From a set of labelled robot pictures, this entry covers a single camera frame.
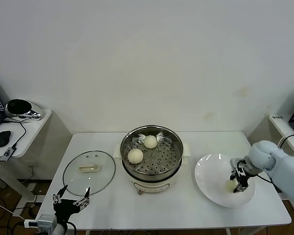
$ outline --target white plate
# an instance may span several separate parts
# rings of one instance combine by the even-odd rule
[[[256,185],[249,178],[249,187],[244,192],[232,193],[226,190],[225,183],[231,175],[230,160],[224,154],[209,154],[199,159],[195,167],[195,179],[200,190],[213,202],[229,208],[241,207],[254,197]]]

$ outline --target usb drive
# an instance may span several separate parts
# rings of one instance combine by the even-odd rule
[[[8,148],[6,152],[2,155],[2,157],[0,157],[0,162],[7,162],[10,157],[12,157],[12,154],[15,152],[15,150],[16,147]]]

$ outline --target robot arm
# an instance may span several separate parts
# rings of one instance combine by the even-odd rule
[[[57,194],[53,195],[54,215],[42,214],[38,220],[26,219],[25,228],[38,228],[41,233],[48,235],[64,235],[68,229],[68,221],[72,214],[79,213],[90,204],[90,188],[80,200],[63,199],[62,196],[67,188],[65,185]]]
[[[294,201],[294,157],[287,155],[282,149],[270,141],[255,143],[244,159],[232,159],[232,175],[238,185],[234,192],[244,191],[250,177],[264,171],[272,182]]]

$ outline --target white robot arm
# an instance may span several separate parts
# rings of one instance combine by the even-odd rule
[[[272,182],[294,201],[294,157],[287,155],[270,141],[255,143],[244,159],[232,159],[233,168],[230,179],[237,178],[238,186],[234,192],[244,191],[247,180],[266,172]]]

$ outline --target wooden floor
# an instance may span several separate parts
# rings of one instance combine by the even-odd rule
[[[49,184],[46,183],[39,183],[37,184],[34,193],[44,195],[46,194],[49,188]],[[5,201],[6,208],[12,209],[16,206],[17,202],[21,198],[18,193],[16,193],[10,187],[6,189],[0,189],[0,197]],[[268,227],[268,229],[263,229],[257,235],[294,235],[294,211],[291,205],[288,202],[284,203],[286,208],[288,209],[291,217],[292,223],[285,226],[275,226],[275,227]],[[38,212],[38,208],[34,208],[33,211],[35,213]],[[3,215],[4,210],[0,208],[0,217]],[[22,214],[22,217],[25,219],[31,219],[30,215],[28,214],[28,208],[26,208]],[[0,226],[7,226],[8,220],[9,226],[12,228],[17,222],[21,221],[18,217],[10,216],[8,212],[5,213],[3,218],[0,220]],[[36,229],[25,229],[24,227],[17,226],[14,235],[33,235],[37,232]],[[92,235],[99,235],[100,231],[92,231]],[[129,234],[130,231],[123,232],[122,234],[119,231],[105,231],[101,235],[125,235]],[[231,229],[232,235],[238,234],[238,229]],[[6,235],[7,229],[0,228],[0,235]],[[85,234],[84,231],[78,231],[78,235]],[[210,229],[210,230],[165,230],[165,231],[134,231],[131,235],[226,235],[225,229]]]

